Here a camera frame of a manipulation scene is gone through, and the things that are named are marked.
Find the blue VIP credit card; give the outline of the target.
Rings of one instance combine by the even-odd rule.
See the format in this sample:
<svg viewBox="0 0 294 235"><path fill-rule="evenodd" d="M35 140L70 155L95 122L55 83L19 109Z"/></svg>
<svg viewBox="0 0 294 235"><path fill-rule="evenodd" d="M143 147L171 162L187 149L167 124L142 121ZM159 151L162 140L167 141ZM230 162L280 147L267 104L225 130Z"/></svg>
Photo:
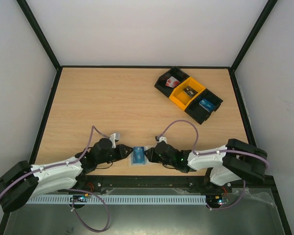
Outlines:
<svg viewBox="0 0 294 235"><path fill-rule="evenodd" d="M144 147L143 146L135 146L133 147L133 164L134 165L144 165L145 155L144 155Z"/></svg>

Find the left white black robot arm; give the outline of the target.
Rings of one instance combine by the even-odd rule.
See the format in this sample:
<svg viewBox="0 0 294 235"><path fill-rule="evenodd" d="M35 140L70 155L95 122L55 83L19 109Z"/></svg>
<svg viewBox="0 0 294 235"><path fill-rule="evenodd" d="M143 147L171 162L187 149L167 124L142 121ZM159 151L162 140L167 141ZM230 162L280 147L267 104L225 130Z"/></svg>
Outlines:
<svg viewBox="0 0 294 235"><path fill-rule="evenodd" d="M0 177L0 206L4 213L24 206L29 199L50 192L82 189L86 175L98 165L126 159L133 148L102 138L92 147L52 164L20 161Z"/></svg>

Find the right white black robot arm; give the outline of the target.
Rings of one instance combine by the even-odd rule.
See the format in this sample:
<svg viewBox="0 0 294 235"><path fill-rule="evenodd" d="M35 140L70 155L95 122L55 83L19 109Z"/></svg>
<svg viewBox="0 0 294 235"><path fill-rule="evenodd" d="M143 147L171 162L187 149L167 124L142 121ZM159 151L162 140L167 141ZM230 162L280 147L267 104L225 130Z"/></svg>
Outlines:
<svg viewBox="0 0 294 235"><path fill-rule="evenodd" d="M204 187L210 192L236 180L261 184L269 166L266 151L237 139L201 151L178 150L161 141L144 151L144 155L151 163L169 165L182 173L206 169Z"/></svg>

